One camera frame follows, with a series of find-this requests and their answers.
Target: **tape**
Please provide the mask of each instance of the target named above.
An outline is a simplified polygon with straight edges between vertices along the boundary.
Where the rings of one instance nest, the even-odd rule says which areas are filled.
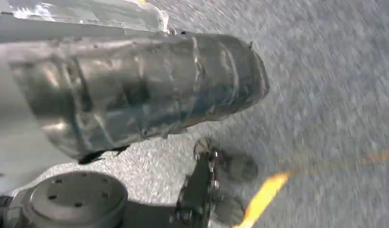
[[[378,154],[368,155],[366,157],[353,160],[353,161],[338,161],[332,162],[329,165],[314,165],[307,168],[293,169],[289,172],[277,173],[263,183],[259,191],[254,195],[248,208],[245,211],[245,216],[240,225],[233,228],[252,228],[256,221],[260,218],[266,208],[273,201],[275,196],[280,192],[282,187],[287,183],[288,179],[296,174],[311,174],[317,171],[337,170],[341,168],[347,168],[353,165],[368,165],[379,161],[389,161],[389,149],[384,150]]]

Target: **silver foil wrapping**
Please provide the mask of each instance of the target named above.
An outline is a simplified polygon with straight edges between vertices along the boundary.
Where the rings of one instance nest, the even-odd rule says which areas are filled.
[[[39,126],[75,159],[218,120],[269,90],[259,56],[227,35],[1,45]]]

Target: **yellow tape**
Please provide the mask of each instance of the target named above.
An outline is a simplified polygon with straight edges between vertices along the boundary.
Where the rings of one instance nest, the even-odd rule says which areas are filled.
[[[289,173],[279,173],[269,177],[248,205],[242,224],[235,228],[252,228],[289,177]]]
[[[333,170],[346,168],[352,165],[367,165],[378,161],[389,161],[389,149],[384,150],[379,154],[369,155],[354,161],[338,161],[333,162],[327,166],[321,164],[307,168],[295,169],[291,172],[275,174],[274,176],[267,178],[259,191],[252,198],[248,208],[246,209],[245,217],[242,223],[240,225],[234,226],[233,228],[252,228],[259,217],[263,214],[264,210],[269,206],[270,202],[277,195],[277,193],[287,183],[288,179],[295,174],[312,174],[324,169]]]

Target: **round metal plate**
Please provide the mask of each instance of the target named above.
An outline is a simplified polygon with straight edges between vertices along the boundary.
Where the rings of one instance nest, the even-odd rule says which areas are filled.
[[[38,184],[27,214],[33,221],[86,227],[122,211],[126,200],[127,191],[117,179],[97,172],[70,172]]]

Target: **gray carpet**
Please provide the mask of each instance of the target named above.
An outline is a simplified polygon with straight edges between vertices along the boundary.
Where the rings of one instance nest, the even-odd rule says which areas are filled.
[[[233,189],[245,204],[278,171],[389,148],[389,0],[152,3],[177,28],[254,41],[272,89],[262,103],[222,122],[136,144],[117,159],[83,167],[116,175],[132,199],[174,202],[203,135],[258,162],[256,183]],[[62,165],[44,176],[74,169]],[[389,228],[389,162],[297,176],[256,226]]]

